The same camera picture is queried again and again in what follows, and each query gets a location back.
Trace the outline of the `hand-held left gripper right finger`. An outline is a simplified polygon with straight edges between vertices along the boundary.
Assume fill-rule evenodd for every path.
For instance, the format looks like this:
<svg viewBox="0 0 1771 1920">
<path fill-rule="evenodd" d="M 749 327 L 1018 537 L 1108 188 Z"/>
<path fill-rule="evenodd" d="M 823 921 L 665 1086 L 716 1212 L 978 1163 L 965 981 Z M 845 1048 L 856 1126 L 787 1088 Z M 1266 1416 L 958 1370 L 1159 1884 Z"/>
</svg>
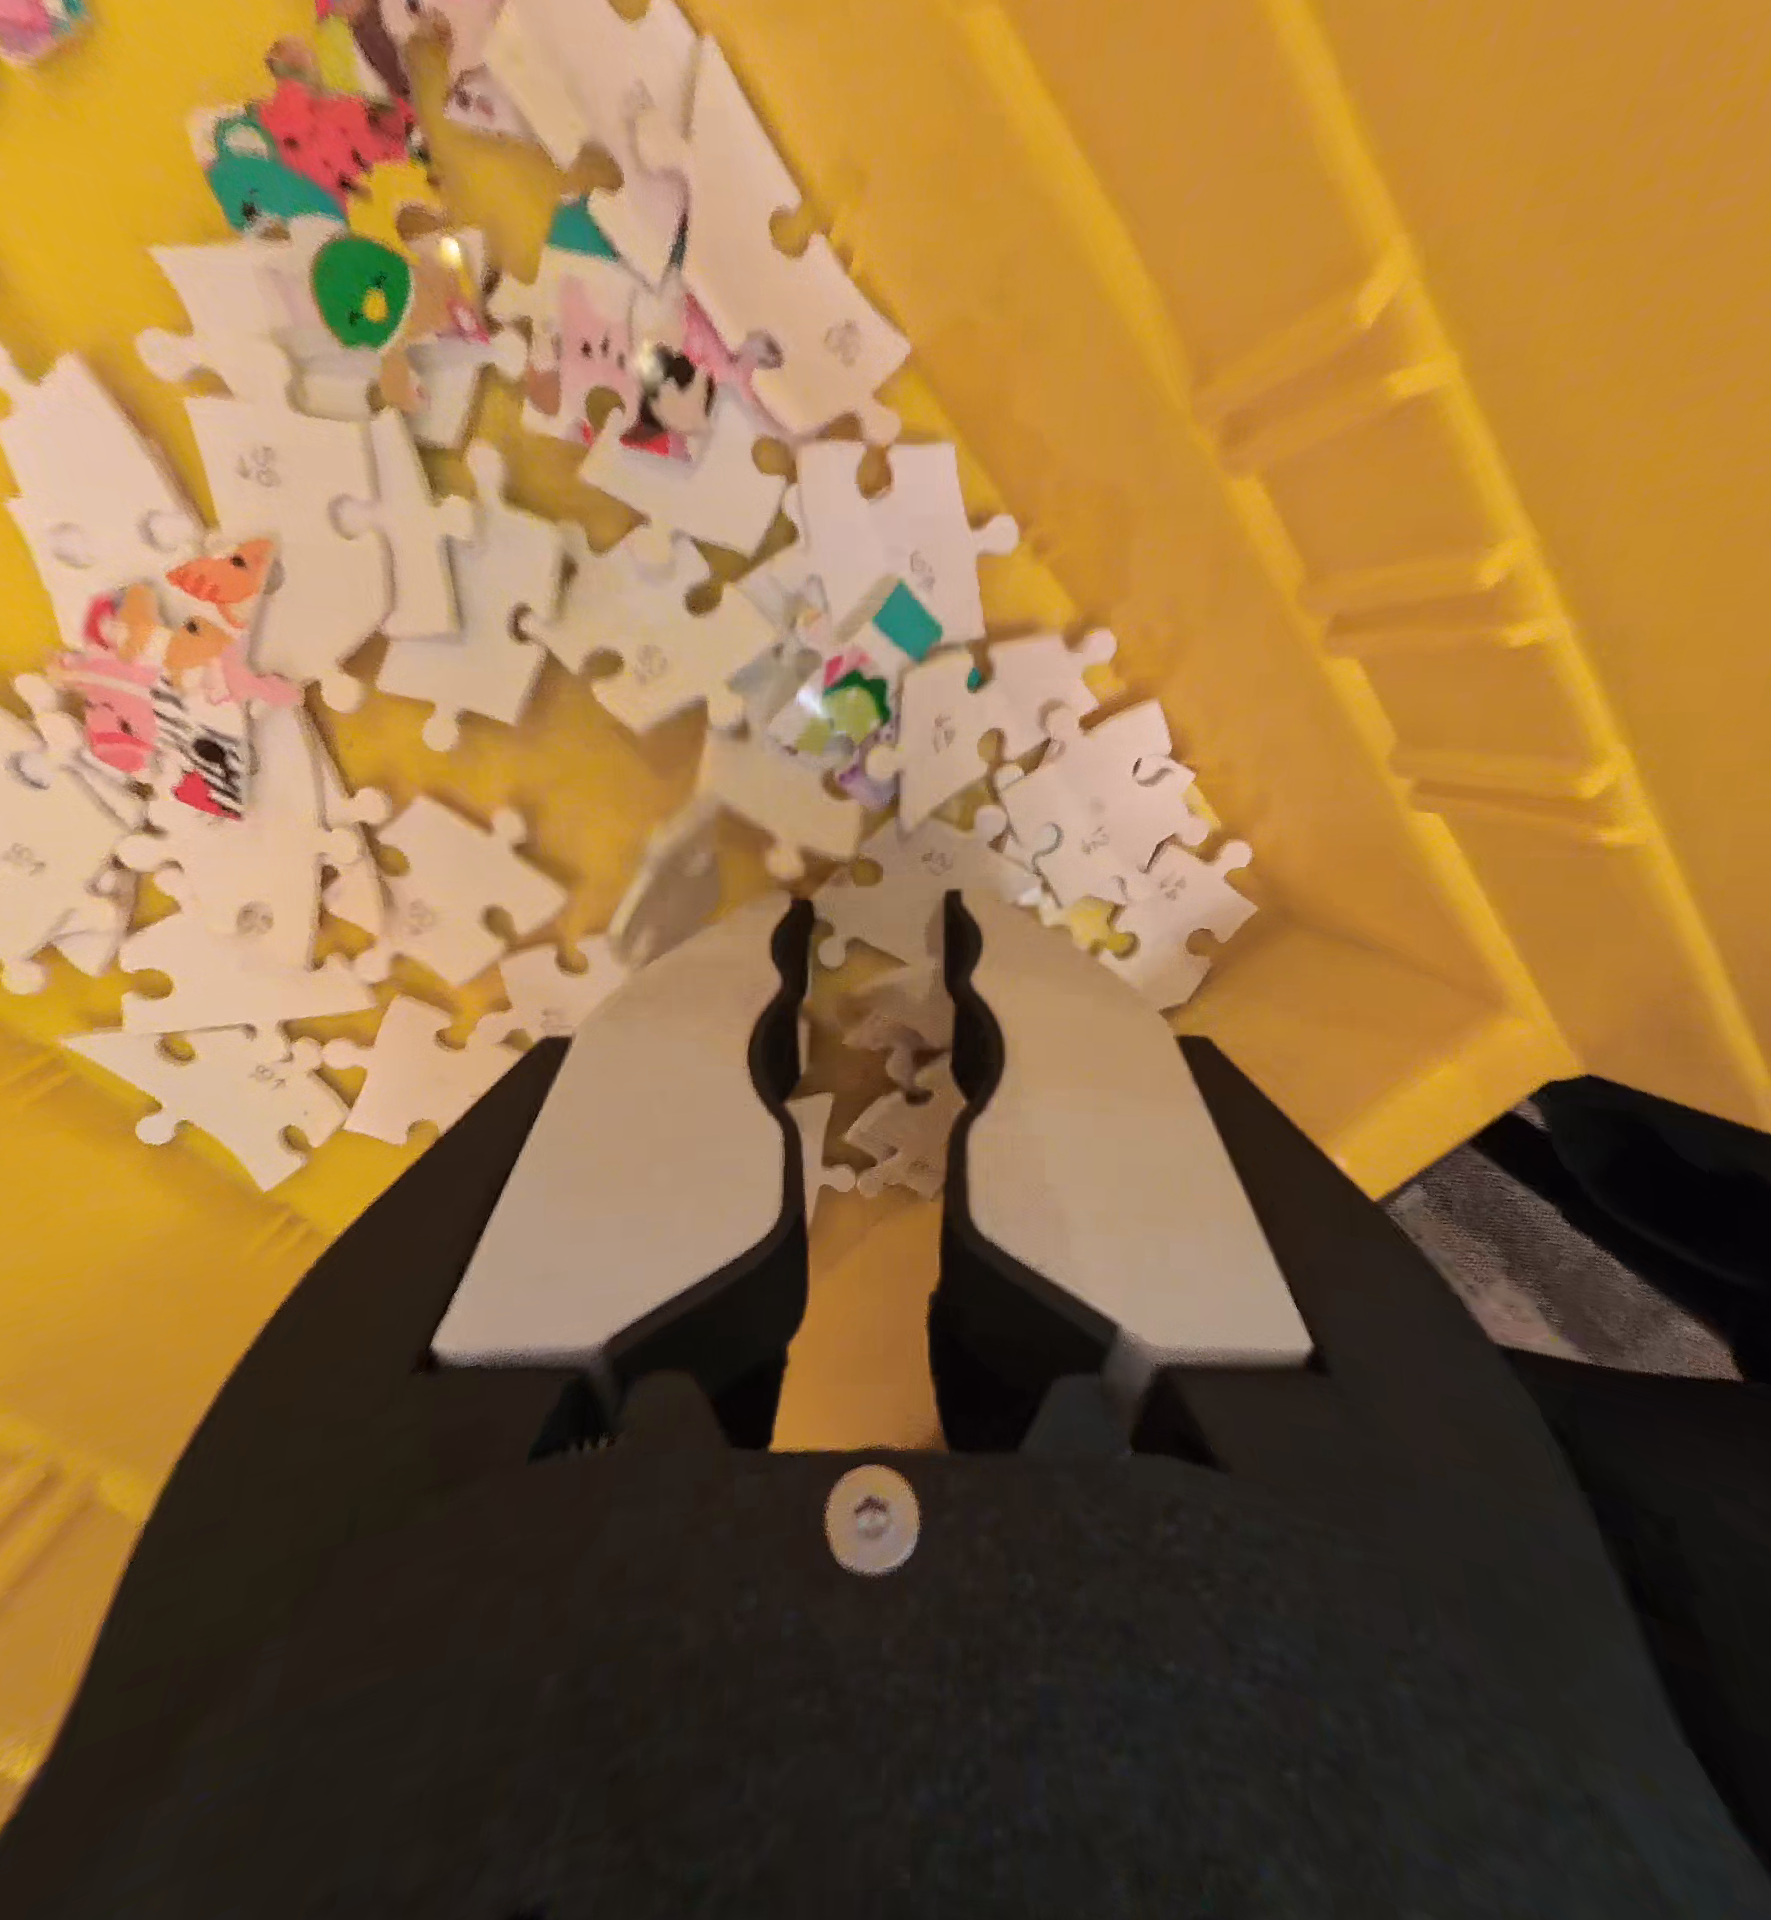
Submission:
<svg viewBox="0 0 1771 1920">
<path fill-rule="evenodd" d="M 1315 1336 L 1168 1020 L 988 891 L 945 897 L 943 984 L 945 1446 L 1017 1453 L 1065 1380 L 1133 1435 L 1169 1375 L 1299 1372 Z"/>
</svg>

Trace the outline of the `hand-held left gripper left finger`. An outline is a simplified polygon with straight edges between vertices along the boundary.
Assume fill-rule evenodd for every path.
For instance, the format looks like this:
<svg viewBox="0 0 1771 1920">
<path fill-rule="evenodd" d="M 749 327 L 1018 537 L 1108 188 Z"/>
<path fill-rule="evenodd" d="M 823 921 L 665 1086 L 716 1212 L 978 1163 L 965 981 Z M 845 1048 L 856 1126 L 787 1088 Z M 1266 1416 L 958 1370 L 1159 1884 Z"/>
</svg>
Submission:
<svg viewBox="0 0 1771 1920">
<path fill-rule="evenodd" d="M 441 1366 L 561 1370 L 606 1415 L 683 1375 L 731 1445 L 771 1445 L 809 1293 L 787 1103 L 812 932 L 807 900 L 756 900 L 597 1008 L 433 1336 Z"/>
</svg>

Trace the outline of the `pile of mixed puzzle pieces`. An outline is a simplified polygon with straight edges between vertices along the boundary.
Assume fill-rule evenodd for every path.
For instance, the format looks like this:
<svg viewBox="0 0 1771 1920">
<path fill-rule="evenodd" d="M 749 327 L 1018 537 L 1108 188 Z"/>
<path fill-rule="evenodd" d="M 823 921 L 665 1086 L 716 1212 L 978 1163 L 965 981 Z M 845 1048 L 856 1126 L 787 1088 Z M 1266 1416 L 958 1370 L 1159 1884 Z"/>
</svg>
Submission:
<svg viewBox="0 0 1771 1920">
<path fill-rule="evenodd" d="M 959 1103 L 938 897 L 1067 928 L 1164 1013 L 1257 902 L 1108 633 L 991 638 L 959 456 L 899 445 L 907 340 L 824 242 L 687 4 L 308 4 L 183 117 L 225 234 L 145 247 L 130 355 L 205 500 L 79 351 L 0 341 L 0 998 L 136 1139 L 254 1187 L 451 1126 L 711 921 L 736 823 L 829 865 L 823 965 L 896 962 L 861 1191 L 933 1194 Z M 276 538 L 249 813 L 132 791 L 56 678 L 105 591 Z"/>
</svg>

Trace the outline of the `yellow plastic bin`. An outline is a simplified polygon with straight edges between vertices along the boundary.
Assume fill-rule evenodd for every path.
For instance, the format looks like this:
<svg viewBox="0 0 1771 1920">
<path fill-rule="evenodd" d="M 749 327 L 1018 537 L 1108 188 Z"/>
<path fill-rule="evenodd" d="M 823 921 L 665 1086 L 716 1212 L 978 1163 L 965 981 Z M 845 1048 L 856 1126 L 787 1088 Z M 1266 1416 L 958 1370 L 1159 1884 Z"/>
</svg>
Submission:
<svg viewBox="0 0 1771 1920">
<path fill-rule="evenodd" d="M 212 509 L 152 246 L 308 4 L 0 57 L 0 345 Z M 1386 1191 L 1558 1070 L 1771 1131 L 1771 4 L 682 4 L 913 343 L 996 623 L 1111 628 L 1257 855 L 1181 1019 Z M 0 419 L 8 401 L 0 392 Z M 0 708 L 57 625 L 0 445 Z M 168 975 L 0 964 L 0 1833 L 194 1415 L 355 1205 L 61 1041 Z"/>
</svg>

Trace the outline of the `person's dark clothing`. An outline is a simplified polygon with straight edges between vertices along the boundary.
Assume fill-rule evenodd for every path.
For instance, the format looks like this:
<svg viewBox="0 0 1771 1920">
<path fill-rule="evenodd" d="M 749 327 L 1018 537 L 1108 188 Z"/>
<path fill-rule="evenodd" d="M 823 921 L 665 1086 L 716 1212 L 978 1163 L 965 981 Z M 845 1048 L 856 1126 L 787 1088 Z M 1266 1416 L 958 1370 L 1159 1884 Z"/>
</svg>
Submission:
<svg viewBox="0 0 1771 1920">
<path fill-rule="evenodd" d="M 1771 1135 L 1575 1077 L 1386 1211 L 1513 1352 L 1771 1869 Z"/>
</svg>

